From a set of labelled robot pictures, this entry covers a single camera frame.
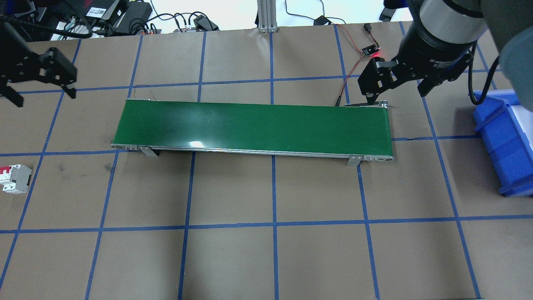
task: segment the metal post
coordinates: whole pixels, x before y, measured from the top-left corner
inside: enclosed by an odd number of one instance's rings
[[[259,16],[260,33],[278,31],[278,23],[276,22],[276,0],[257,0],[257,15]]]

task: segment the power adapter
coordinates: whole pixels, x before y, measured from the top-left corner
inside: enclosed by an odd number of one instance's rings
[[[193,21],[196,28],[200,29],[201,31],[214,31],[219,29],[215,23],[208,20],[204,15],[197,16]]]
[[[134,19],[147,21],[152,14],[152,6],[147,2],[131,1],[128,9],[119,21],[113,35],[123,36],[130,35],[130,24]],[[133,21],[133,24],[141,23],[141,20]]]

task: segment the black cable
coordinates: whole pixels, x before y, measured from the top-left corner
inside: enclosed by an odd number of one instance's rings
[[[307,18],[307,19],[309,19],[309,20],[313,20],[313,21],[314,21],[313,18],[308,17],[308,16],[306,16],[306,15],[290,13],[290,12],[287,10],[287,0],[285,0],[285,12],[286,12],[287,14],[293,15],[293,16],[295,16],[295,17]]]
[[[144,30],[145,33],[148,32],[148,29],[149,29],[148,24],[147,24],[143,19],[141,19],[141,18],[134,18],[134,19],[132,19],[132,20],[130,21],[130,27],[129,27],[129,29],[130,29],[130,35],[131,35],[131,34],[133,34],[133,35],[137,34],[137,33],[141,30],[141,29],[139,28],[139,26],[142,26],[142,29]]]
[[[163,20],[163,19],[160,17],[159,13],[157,13],[157,11],[156,11],[156,7],[155,7],[154,3],[152,2],[152,0],[150,0],[150,4],[152,5],[152,8],[154,9],[154,13],[156,13],[156,17],[158,17],[158,18],[159,18],[160,20],[162,20],[162,21],[166,21],[166,20]]]
[[[346,24],[346,21],[344,21],[343,19],[341,18],[336,18],[336,17],[324,17],[326,19],[337,19],[337,20],[341,20],[344,24]]]
[[[76,13],[76,17],[78,17],[79,19],[81,19],[81,21],[83,22],[83,25],[85,25],[88,29],[88,33],[84,33],[84,34],[79,34],[79,33],[70,33],[70,32],[67,32],[65,30],[59,30],[59,29],[55,29],[55,28],[50,28],[50,27],[47,27],[47,26],[42,26],[42,25],[38,25],[38,24],[33,24],[33,23],[29,23],[29,22],[25,22],[25,21],[21,21],[19,19],[15,19],[15,18],[12,18],[12,17],[8,17],[7,15],[4,15],[2,13],[0,13],[0,20],[3,20],[3,21],[6,21],[8,23],[14,23],[14,24],[17,24],[17,25],[21,25],[21,26],[29,26],[29,27],[33,27],[33,28],[36,28],[36,29],[39,29],[41,31],[45,31],[45,32],[50,32],[50,33],[55,33],[55,34],[59,34],[59,35],[64,35],[64,36],[67,36],[67,37],[72,37],[72,38],[89,38],[91,37],[93,34],[92,34],[92,31],[93,31],[93,27],[91,27],[91,25],[89,24],[89,22],[87,21],[87,19],[81,15],[77,9],[75,9],[72,4],[70,4],[68,1],[63,1],[73,12]]]
[[[322,3],[322,15],[326,15],[326,10],[324,9],[324,2],[322,0],[318,0],[320,3]]]
[[[479,97],[479,100],[477,100],[474,96],[474,90],[472,88],[472,73],[474,68],[474,55],[475,55],[475,48],[477,43],[475,43],[472,46],[472,49],[470,50],[470,53],[472,54],[472,58],[470,60],[470,64],[468,66],[468,92],[470,94],[470,101],[473,105],[480,105],[485,101],[485,98],[487,97],[487,93],[490,88],[490,82],[492,81],[492,78],[494,77],[494,72],[496,72],[496,68],[499,64],[499,56],[496,57],[492,65],[490,66],[489,73],[487,74],[487,79],[485,80],[485,85],[483,86],[483,90],[481,91],[481,96]]]

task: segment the cable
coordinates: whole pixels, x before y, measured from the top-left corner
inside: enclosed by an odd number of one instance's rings
[[[137,34],[139,31],[141,31],[141,28],[139,28],[139,25],[142,25],[142,29],[144,30],[145,33],[147,33],[147,32],[148,32],[148,29],[150,29],[150,28],[148,27],[147,22],[145,22],[143,19],[141,19],[141,18],[134,18],[134,19],[132,19],[132,20],[130,21],[130,27],[129,27],[129,28],[130,28],[130,35],[135,35],[135,34]]]
[[[47,27],[47,26],[42,26],[42,25],[38,25],[38,24],[33,24],[33,23],[29,23],[29,22],[25,22],[25,21],[21,21],[19,19],[15,19],[15,18],[11,18],[11,17],[8,17],[2,13],[0,13],[0,20],[4,20],[8,23],[15,23],[17,25],[21,25],[21,26],[29,26],[29,27],[33,27],[33,28],[37,28],[37,29],[40,29],[41,31],[45,31],[45,32],[50,32],[50,33],[55,33],[55,34],[60,34],[60,35],[63,35],[63,36],[68,36],[68,37],[72,37],[72,38],[89,38],[91,37],[93,34],[92,34],[92,31],[93,31],[93,27],[91,27],[91,25],[89,24],[89,22],[87,21],[87,19],[82,16],[77,9],[75,9],[72,4],[70,4],[68,1],[63,1],[73,12],[76,13],[76,17],[80,18],[83,25],[85,25],[88,29],[88,32],[85,33],[85,34],[79,34],[79,33],[70,33],[70,32],[67,32],[65,30],[59,30],[59,29],[55,29],[55,28],[50,28],[50,27]]]
[[[346,21],[344,21],[343,19],[341,18],[336,18],[336,17],[324,17],[326,19],[337,19],[337,20],[341,20],[344,24],[346,24]]]
[[[479,100],[477,100],[474,96],[474,90],[472,88],[472,71],[474,68],[474,55],[476,45],[477,43],[474,43],[472,49],[470,50],[470,53],[472,54],[472,59],[470,60],[470,64],[468,66],[468,92],[470,94],[470,102],[472,102],[473,105],[480,105],[485,101],[485,98],[487,97],[487,93],[490,88],[490,82],[492,81],[492,78],[494,77],[494,72],[496,71],[496,68],[499,64],[499,56],[496,57],[496,59],[490,66],[489,73],[487,74],[487,79],[485,80],[485,85],[483,86],[483,91],[481,91],[481,96],[479,97]]]
[[[150,30],[153,34],[157,34],[157,27],[154,25],[154,23],[150,23]]]
[[[326,10],[324,9],[324,2],[322,0],[318,0],[320,3],[322,3],[322,15],[326,15]]]
[[[295,17],[307,18],[307,19],[309,19],[309,20],[314,21],[313,18],[311,18],[311,17],[307,17],[306,15],[301,15],[301,14],[295,14],[295,13],[290,13],[290,12],[288,12],[288,10],[287,10],[287,0],[285,0],[285,12],[286,12],[287,14],[293,15],[293,16],[295,16]]]
[[[352,45],[355,47],[356,51],[359,52],[359,53],[363,53],[357,46],[356,46],[356,43],[353,41],[353,37],[352,35],[350,34],[350,32],[348,31],[348,29],[346,29],[346,27],[344,27],[344,25],[342,24],[337,24],[339,25],[342,29],[344,29],[344,31],[346,31],[346,33],[348,34],[348,37],[350,38],[350,40],[352,41]]]
[[[152,0],[150,0],[150,4],[152,5],[152,8],[154,9],[154,13],[156,13],[156,17],[158,17],[158,18],[159,18],[160,20],[162,20],[162,21],[166,21],[166,20],[164,20],[164,19],[162,19],[162,18],[160,17],[160,16],[163,15],[163,14],[160,15],[159,13],[157,13],[157,11],[156,11],[156,6],[155,6],[154,3],[152,2]]]
[[[357,66],[359,65],[359,63],[363,60],[363,58],[365,58],[364,56],[362,56],[361,58],[359,58],[359,60],[356,62],[356,64],[353,66],[352,70],[348,73],[348,75],[346,76],[346,79],[344,80],[344,83],[342,84],[342,87],[341,87],[341,91],[339,92],[338,94],[338,98],[337,98],[337,102],[335,103],[335,106],[339,106],[341,104],[341,98],[342,98],[342,94],[344,93],[344,87],[346,86],[346,82],[348,82],[348,78],[350,78],[350,76],[352,75],[353,71],[356,70]]]

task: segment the electronic device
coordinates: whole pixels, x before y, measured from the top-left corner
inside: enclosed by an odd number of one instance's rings
[[[76,7],[89,22],[96,22],[97,26],[115,24],[128,6],[128,0],[62,0],[52,9],[60,20],[77,15],[65,2]]]
[[[150,3],[131,1],[127,7],[126,12],[116,25],[113,35],[130,35],[130,25],[136,23],[146,22],[152,14],[152,6]]]

